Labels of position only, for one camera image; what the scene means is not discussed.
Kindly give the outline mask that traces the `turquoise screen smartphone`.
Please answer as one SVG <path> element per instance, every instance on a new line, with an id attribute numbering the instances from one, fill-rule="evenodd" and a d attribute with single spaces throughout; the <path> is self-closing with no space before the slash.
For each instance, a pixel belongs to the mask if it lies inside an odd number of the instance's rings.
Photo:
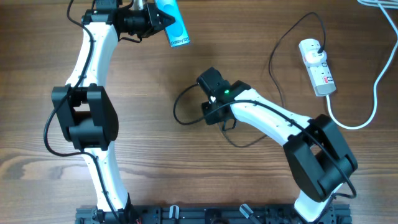
<path id="1" fill-rule="evenodd" d="M 173 16 L 175 22 L 165 28 L 170 46 L 173 48 L 187 45 L 190 38 L 176 0 L 155 0 L 156 6 L 166 14 Z"/>

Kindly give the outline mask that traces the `white power strip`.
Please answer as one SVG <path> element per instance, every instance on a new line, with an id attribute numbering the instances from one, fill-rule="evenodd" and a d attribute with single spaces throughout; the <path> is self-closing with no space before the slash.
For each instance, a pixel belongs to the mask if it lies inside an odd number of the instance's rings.
<path id="1" fill-rule="evenodd" d="M 299 43 L 298 47 L 303 59 L 304 54 L 308 51 L 319 51 L 321 45 L 319 41 L 315 39 L 304 39 Z M 327 96 L 336 90 L 335 82 L 327 61 L 317 67 L 307 67 L 305 65 L 305 68 L 307 69 L 308 76 L 316 96 Z"/>

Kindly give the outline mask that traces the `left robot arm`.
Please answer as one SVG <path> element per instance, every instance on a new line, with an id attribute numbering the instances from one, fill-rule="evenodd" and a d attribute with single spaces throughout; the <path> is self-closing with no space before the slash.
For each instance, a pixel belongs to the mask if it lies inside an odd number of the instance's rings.
<path id="1" fill-rule="evenodd" d="M 74 155 L 84 158 L 97 204 L 76 212 L 77 223 L 140 223 L 119 173 L 114 143 L 119 120 L 105 90 L 113 52 L 121 40 L 140 43 L 160 31 L 169 42 L 185 37 L 175 1 L 95 1 L 78 22 L 83 43 L 75 68 L 63 86 L 52 90 L 53 111 Z"/>

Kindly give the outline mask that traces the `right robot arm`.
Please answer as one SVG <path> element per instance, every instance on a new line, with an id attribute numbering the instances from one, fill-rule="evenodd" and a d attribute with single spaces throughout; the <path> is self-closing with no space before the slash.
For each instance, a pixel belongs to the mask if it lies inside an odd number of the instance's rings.
<path id="1" fill-rule="evenodd" d="M 208 98 L 201 105 L 208 125 L 230 119 L 247 123 L 283 147 L 300 188 L 294 215 L 306 223 L 319 221 L 338 189 L 358 168 L 335 122 L 325 114 L 313 119 L 293 113 L 265 99 L 247 83 L 223 79 L 213 67 L 197 78 L 197 84 Z"/>

